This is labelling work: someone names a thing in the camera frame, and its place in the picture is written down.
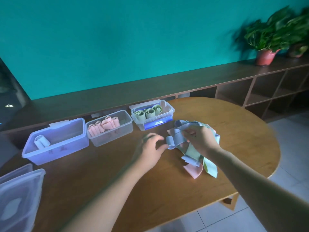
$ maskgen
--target plastic storage box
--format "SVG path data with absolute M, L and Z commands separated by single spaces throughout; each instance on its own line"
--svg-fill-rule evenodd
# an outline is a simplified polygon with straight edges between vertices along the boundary
M 87 136 L 92 141 L 95 147 L 101 146 L 112 140 L 120 138 L 133 131 L 132 118 L 125 110 L 117 111 L 107 116 L 110 116 L 111 118 L 118 117 L 120 126 L 114 129 L 106 130 L 95 137 L 92 137 L 87 129 Z M 95 124 L 95 122 L 97 121 L 104 120 L 107 116 L 102 116 L 100 118 L 87 122 L 86 127 L 88 127 L 90 124 Z
M 44 135 L 50 146 L 38 149 L 34 139 Z M 22 157 L 36 165 L 45 164 L 89 146 L 86 124 L 83 118 L 67 121 L 59 126 L 48 127 L 30 134 Z
M 27 164 L 0 178 L 0 232 L 30 232 L 33 228 L 45 171 L 31 169 Z
M 136 118 L 134 112 L 138 110 L 152 108 L 154 105 L 157 105 L 157 104 L 159 104 L 162 107 L 162 112 L 158 116 L 146 119 L 145 121 L 139 121 Z M 149 103 L 149 102 L 142 103 L 141 107 L 131 109 L 131 116 L 135 124 L 137 124 L 137 126 L 139 127 L 139 129 L 141 131 L 145 131 L 147 129 L 151 129 L 153 127 L 156 127 L 158 125 L 161 125 L 168 121 L 173 120 L 174 112 L 175 112 L 175 109 L 167 101 L 160 100 L 159 102 L 154 102 L 154 103 Z

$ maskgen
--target teal wall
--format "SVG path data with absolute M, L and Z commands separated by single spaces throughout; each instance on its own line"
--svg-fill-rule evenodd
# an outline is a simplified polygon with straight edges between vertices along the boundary
M 0 57 L 37 99 L 238 61 L 234 31 L 286 5 L 309 0 L 0 0 Z

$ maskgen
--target red flower pot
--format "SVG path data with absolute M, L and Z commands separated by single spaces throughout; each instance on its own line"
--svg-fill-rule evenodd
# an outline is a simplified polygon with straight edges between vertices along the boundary
M 278 51 L 279 50 L 277 50 L 276 52 L 272 52 L 271 50 L 265 50 L 265 49 L 259 50 L 257 52 L 255 64 L 259 66 L 267 66 L 271 64 L 273 58 L 275 57 Z

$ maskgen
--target right hand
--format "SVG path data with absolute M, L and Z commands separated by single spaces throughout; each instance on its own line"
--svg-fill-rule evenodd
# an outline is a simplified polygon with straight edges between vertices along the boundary
M 192 125 L 185 129 L 182 134 L 206 158 L 210 157 L 210 153 L 221 149 L 214 137 L 213 131 L 205 126 Z

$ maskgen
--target left hand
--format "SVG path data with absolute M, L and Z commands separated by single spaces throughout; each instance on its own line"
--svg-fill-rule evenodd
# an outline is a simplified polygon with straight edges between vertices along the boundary
M 158 140 L 164 140 L 164 137 L 155 133 L 149 133 L 137 144 L 133 161 L 136 167 L 142 171 L 142 174 L 152 169 L 162 153 L 168 148 L 168 144 L 163 144 L 156 150 L 155 145 Z

